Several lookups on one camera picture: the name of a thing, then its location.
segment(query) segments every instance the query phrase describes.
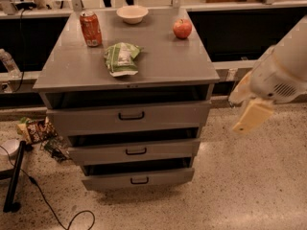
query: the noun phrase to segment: drawer handle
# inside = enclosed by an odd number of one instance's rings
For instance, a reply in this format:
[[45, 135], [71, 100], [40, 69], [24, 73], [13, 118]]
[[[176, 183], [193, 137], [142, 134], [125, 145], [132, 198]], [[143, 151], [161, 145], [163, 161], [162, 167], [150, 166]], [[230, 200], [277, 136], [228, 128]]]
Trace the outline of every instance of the drawer handle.
[[130, 179], [130, 183], [132, 185], [144, 185], [144, 184], [147, 184], [149, 183], [150, 179], [146, 176], [146, 180], [145, 181], [133, 181], [133, 178]]
[[126, 155], [142, 155], [147, 152], [147, 148], [144, 148], [144, 150], [141, 151], [136, 151], [136, 152], [131, 152], [128, 149], [126, 149]]
[[118, 113], [118, 118], [120, 120], [126, 121], [126, 120], [140, 120], [145, 117], [145, 112], [142, 111], [142, 113], [132, 116], [132, 115], [123, 115], [122, 113]]

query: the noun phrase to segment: floor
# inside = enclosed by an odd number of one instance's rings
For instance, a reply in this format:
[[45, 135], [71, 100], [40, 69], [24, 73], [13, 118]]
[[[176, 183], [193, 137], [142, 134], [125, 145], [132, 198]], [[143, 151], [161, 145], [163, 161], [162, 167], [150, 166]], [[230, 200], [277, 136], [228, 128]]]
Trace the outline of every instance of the floor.
[[[23, 169], [36, 179], [67, 227], [79, 211], [90, 210], [92, 229], [307, 229], [307, 103], [281, 104], [260, 128], [246, 136], [231, 131], [240, 108], [215, 104], [201, 135], [195, 176], [189, 183], [107, 192], [87, 191], [72, 161], [58, 163], [45, 151], [25, 154]], [[30, 113], [0, 112], [0, 144], [21, 137], [15, 125]], [[41, 118], [39, 111], [32, 117]], [[0, 169], [10, 167], [1, 157]], [[0, 181], [0, 207], [8, 188]], [[21, 174], [16, 213], [0, 213], [0, 229], [62, 229], [39, 190]], [[70, 229], [88, 229], [92, 216], [76, 218]]]

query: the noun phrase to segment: red apple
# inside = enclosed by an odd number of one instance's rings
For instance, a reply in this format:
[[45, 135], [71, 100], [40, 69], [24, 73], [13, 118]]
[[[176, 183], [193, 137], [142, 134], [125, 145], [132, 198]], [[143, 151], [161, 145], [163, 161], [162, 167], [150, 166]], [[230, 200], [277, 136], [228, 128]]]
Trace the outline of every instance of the red apple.
[[192, 23], [189, 19], [178, 19], [174, 26], [173, 32], [180, 39], [187, 38], [192, 32]]

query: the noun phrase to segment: red can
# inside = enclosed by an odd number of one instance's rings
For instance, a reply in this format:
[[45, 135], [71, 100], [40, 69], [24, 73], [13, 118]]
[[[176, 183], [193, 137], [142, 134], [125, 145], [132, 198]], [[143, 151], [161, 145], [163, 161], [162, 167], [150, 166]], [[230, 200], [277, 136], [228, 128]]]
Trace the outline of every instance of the red can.
[[80, 23], [87, 46], [96, 47], [103, 43], [99, 20], [95, 12], [82, 11], [80, 14]]

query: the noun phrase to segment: water bottle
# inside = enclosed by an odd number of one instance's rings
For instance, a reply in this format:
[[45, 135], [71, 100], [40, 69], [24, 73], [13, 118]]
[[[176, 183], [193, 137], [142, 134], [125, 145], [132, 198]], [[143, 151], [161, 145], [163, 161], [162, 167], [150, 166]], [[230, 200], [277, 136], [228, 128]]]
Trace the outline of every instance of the water bottle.
[[10, 78], [21, 78], [21, 72], [10, 53], [6, 52], [4, 49], [0, 49], [0, 59], [3, 65], [7, 68]]

